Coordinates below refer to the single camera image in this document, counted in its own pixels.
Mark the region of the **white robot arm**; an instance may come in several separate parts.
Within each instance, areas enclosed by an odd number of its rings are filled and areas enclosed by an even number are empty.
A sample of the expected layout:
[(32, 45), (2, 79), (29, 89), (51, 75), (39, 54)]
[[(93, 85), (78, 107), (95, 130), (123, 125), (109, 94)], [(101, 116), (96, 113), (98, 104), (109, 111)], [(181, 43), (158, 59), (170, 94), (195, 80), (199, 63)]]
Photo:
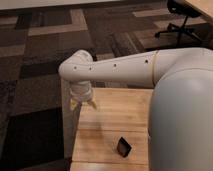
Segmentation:
[(77, 103), (92, 99), (93, 81), (151, 89), (149, 171), (213, 171), (212, 49), (161, 49), (101, 61), (78, 50), (58, 72)]

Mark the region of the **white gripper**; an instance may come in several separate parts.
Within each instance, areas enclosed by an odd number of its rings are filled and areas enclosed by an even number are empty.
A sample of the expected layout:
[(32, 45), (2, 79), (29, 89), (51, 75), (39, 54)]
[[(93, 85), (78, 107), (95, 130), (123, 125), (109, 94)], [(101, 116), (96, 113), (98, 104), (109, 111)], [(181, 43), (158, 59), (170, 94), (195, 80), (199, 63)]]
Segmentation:
[(93, 97), (92, 85), (89, 81), (75, 82), (70, 84), (70, 94), (73, 99), (70, 100), (70, 110), (75, 110), (79, 102), (86, 102), (93, 109), (97, 110)]

